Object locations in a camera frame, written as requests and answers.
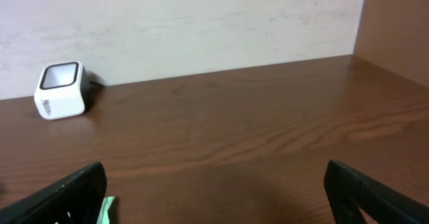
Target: wooden table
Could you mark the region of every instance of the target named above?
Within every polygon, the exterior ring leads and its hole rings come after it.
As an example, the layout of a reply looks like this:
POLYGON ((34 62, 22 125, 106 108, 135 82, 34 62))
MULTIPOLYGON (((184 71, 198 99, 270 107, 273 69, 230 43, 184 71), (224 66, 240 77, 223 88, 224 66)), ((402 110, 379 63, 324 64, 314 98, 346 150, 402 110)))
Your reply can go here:
POLYGON ((121 223, 334 223, 329 159, 429 203, 429 90, 352 56, 0 101, 0 207, 101 161, 121 223))

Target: white container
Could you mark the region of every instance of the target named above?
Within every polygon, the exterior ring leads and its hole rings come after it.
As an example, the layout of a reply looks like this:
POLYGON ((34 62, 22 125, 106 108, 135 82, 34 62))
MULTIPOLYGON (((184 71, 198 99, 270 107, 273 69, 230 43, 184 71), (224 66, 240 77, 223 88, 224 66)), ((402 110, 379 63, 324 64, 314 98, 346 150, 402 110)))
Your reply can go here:
POLYGON ((47 66, 40 76, 34 102, 44 119, 82 114, 89 94, 89 79, 80 62, 47 66))

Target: brown tabletop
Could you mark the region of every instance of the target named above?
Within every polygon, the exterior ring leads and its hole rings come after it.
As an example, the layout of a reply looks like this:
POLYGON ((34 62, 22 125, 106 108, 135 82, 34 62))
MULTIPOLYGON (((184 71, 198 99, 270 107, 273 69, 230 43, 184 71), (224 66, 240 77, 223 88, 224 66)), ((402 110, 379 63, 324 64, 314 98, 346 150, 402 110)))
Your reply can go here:
POLYGON ((334 223, 330 159, 429 204, 429 90, 352 56, 0 101, 0 207, 101 161, 121 223, 334 223))

